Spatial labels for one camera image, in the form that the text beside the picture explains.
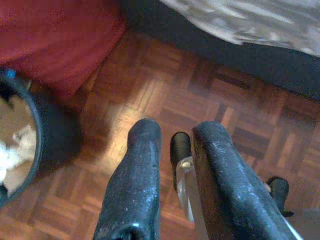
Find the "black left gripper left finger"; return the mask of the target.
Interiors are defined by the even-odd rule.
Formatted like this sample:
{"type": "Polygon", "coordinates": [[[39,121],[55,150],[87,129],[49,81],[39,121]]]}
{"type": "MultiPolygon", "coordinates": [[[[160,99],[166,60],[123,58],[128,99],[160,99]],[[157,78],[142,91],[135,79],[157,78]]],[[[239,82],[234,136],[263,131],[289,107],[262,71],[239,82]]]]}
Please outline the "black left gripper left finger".
{"type": "Polygon", "coordinates": [[[93,240],[160,240],[162,133],[150,118],[128,132],[126,153],[105,192],[93,240]]]}

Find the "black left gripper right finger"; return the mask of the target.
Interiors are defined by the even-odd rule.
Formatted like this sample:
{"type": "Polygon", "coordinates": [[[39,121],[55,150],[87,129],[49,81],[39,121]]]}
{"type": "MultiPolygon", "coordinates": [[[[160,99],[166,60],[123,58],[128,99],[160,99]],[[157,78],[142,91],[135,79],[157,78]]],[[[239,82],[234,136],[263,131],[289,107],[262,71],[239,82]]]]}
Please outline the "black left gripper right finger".
{"type": "Polygon", "coordinates": [[[211,239],[303,240],[288,223],[227,130],[204,121],[192,130],[193,164],[211,239]]]}

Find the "black robot right foot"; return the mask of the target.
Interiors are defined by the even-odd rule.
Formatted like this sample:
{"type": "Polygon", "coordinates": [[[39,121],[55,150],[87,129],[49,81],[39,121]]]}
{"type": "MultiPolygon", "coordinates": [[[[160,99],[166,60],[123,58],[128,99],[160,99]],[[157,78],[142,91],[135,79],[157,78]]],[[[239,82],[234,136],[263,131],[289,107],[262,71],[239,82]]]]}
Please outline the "black robot right foot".
{"type": "Polygon", "coordinates": [[[266,184],[270,187],[269,193],[280,213],[286,218],[292,217],[294,213],[292,211],[285,210],[285,202],[290,189],[288,181],[282,177],[273,176],[266,182],[266,184]]]}

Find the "black robot foot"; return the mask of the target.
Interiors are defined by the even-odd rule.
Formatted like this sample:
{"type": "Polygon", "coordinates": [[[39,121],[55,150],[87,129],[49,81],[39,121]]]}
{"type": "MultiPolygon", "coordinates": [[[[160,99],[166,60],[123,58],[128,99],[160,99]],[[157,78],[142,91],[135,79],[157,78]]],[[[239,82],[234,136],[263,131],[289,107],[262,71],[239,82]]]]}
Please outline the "black robot foot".
{"type": "Polygon", "coordinates": [[[280,213],[286,218],[292,217],[294,213],[292,211],[285,210],[285,202],[290,189],[288,181],[282,177],[273,176],[266,182],[266,184],[270,187],[269,193],[280,213]]]}
{"type": "Polygon", "coordinates": [[[177,165],[188,157],[192,156],[191,140],[187,133],[177,132],[170,140],[170,163],[173,175],[173,188],[177,190],[177,165]]]}

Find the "black robot left foot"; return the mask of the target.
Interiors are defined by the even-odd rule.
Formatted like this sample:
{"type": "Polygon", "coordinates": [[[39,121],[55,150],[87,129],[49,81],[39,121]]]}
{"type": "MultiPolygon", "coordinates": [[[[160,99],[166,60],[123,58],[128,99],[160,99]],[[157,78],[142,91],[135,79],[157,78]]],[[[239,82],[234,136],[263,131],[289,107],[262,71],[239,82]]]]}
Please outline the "black robot left foot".
{"type": "Polygon", "coordinates": [[[177,132],[170,140],[170,163],[173,175],[173,188],[177,190],[177,165],[188,157],[192,156],[191,140],[187,133],[177,132]]]}

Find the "silver robot right leg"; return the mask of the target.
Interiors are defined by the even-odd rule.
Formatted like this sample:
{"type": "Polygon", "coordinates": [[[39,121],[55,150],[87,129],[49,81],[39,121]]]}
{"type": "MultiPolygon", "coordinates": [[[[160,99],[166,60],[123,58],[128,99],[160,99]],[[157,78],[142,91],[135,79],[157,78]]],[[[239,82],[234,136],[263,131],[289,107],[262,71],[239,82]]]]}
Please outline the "silver robot right leg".
{"type": "Polygon", "coordinates": [[[295,212],[295,229],[304,240],[320,240],[320,208],[305,208],[295,212]]]}

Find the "black round waste bin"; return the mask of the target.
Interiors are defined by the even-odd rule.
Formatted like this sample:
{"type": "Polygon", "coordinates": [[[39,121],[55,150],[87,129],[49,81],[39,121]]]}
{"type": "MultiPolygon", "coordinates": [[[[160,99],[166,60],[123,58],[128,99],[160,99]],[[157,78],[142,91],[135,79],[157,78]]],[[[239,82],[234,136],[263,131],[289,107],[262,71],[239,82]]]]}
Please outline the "black round waste bin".
{"type": "Polygon", "coordinates": [[[36,129],[33,164],[26,179],[12,194],[0,187],[0,209],[19,197],[29,185],[49,175],[75,158],[82,146],[77,116],[44,93],[30,92],[23,79],[9,68],[0,67],[0,97],[14,94],[26,101],[36,129]]]}

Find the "white crumpled paper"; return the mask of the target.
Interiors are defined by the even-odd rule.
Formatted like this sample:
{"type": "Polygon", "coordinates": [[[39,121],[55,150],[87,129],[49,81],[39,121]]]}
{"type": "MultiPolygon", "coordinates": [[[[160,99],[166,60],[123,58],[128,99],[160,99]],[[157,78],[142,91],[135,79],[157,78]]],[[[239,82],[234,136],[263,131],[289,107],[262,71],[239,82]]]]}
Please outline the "white crumpled paper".
{"type": "Polygon", "coordinates": [[[30,125],[12,136],[12,146],[0,141],[0,185],[8,192],[15,191],[25,181],[32,167],[37,144],[37,133],[30,125]]]}

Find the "brown cardboard piece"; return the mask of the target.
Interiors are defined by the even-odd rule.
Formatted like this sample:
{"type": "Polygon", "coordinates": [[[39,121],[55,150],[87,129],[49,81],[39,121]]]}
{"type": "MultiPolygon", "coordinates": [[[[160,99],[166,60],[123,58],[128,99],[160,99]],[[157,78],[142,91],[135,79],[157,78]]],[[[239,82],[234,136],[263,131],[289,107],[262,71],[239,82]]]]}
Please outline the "brown cardboard piece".
{"type": "MultiPolygon", "coordinates": [[[[36,131],[36,126],[31,114],[31,110],[25,101],[16,96],[14,96],[8,103],[0,99],[1,142],[4,142],[8,147],[14,145],[15,142],[13,140],[13,134],[20,131],[27,125],[30,125],[36,131]]],[[[10,197],[19,188],[18,187],[13,192],[9,192],[4,187],[4,185],[0,184],[0,187],[4,188],[4,192],[8,197],[10,197]]]]}

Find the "bed with grey floral sheet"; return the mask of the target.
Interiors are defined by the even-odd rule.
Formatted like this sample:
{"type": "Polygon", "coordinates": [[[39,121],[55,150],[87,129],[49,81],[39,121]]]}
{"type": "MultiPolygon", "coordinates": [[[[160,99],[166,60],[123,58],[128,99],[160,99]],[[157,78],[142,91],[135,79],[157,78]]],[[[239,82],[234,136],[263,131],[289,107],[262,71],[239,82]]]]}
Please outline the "bed with grey floral sheet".
{"type": "Polygon", "coordinates": [[[128,25],[320,101],[320,0],[120,0],[128,25]]]}

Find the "large red cushion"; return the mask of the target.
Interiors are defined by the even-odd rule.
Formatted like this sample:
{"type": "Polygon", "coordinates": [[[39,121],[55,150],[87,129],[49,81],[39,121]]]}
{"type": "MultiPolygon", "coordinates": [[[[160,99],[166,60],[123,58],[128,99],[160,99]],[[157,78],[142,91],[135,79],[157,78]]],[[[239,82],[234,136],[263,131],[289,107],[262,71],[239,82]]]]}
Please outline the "large red cushion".
{"type": "Polygon", "coordinates": [[[0,67],[73,96],[127,25],[117,0],[0,0],[0,67]]]}

